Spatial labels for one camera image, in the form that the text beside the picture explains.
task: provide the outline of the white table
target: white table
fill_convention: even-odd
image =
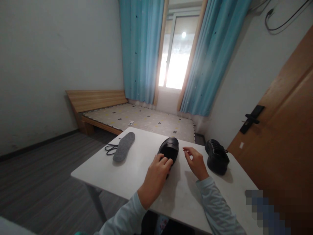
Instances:
[[[162,142],[167,139],[167,136],[129,127],[110,144],[118,144],[119,138],[124,137],[129,132],[135,133],[136,139],[127,158],[122,163],[114,162],[112,156],[107,156],[105,149],[102,148],[71,173],[72,177],[86,183],[103,222],[106,221],[106,218],[98,197],[99,193],[95,188],[129,200],[142,185],[149,165]],[[182,149],[184,146],[195,148],[203,155],[206,163],[208,155],[204,146],[179,140],[177,160],[171,169],[171,174],[161,195],[153,203],[150,210],[195,229],[212,233],[201,205],[200,192],[195,184],[197,178],[190,170],[184,156]],[[228,153],[228,157],[230,163],[224,176],[220,177],[207,168],[208,173],[214,178],[221,194],[231,210],[237,215],[237,220],[247,234],[262,234],[262,228],[259,228],[257,221],[252,218],[251,206],[246,206],[245,197],[246,189],[257,189],[257,187],[234,156]]]

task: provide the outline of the shoe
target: shoe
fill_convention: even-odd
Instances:
[[[227,150],[214,139],[210,139],[205,144],[205,151],[208,153],[208,168],[216,174],[224,175],[227,171],[229,158]]]
[[[164,140],[157,154],[162,153],[164,154],[164,157],[167,157],[168,159],[171,158],[173,160],[173,164],[172,164],[173,166],[178,156],[178,150],[179,150],[178,139],[176,139],[175,137],[170,137]]]

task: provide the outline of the door handle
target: door handle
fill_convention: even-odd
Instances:
[[[246,114],[245,116],[248,118],[247,121],[251,121],[251,122],[253,122],[255,124],[259,124],[260,123],[260,121],[255,119],[251,114]]]
[[[260,121],[257,120],[257,117],[260,115],[260,113],[263,111],[265,107],[262,105],[257,105],[254,110],[252,111],[251,114],[246,114],[245,117],[247,118],[247,120],[245,121],[245,123],[243,124],[243,126],[240,128],[240,132],[242,134],[245,134],[248,129],[252,126],[252,124],[259,124]]]

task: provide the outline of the bed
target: bed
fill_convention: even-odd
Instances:
[[[129,127],[173,136],[195,143],[190,119],[128,103],[124,90],[66,91],[81,132],[90,135],[94,126],[120,134]]]

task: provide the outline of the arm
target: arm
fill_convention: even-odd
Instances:
[[[183,149],[190,169],[199,179],[196,185],[201,192],[205,216],[213,234],[246,234],[216,187],[213,178],[209,177],[203,156],[194,148],[184,147]]]
[[[141,234],[141,222],[146,212],[136,192],[96,234]]]
[[[212,177],[197,181],[196,185],[202,195],[205,216],[213,234],[246,234],[236,215],[231,212],[225,199],[215,185]]]
[[[148,168],[143,185],[95,235],[140,234],[142,219],[160,195],[172,164],[172,159],[167,159],[163,154],[156,155]]]

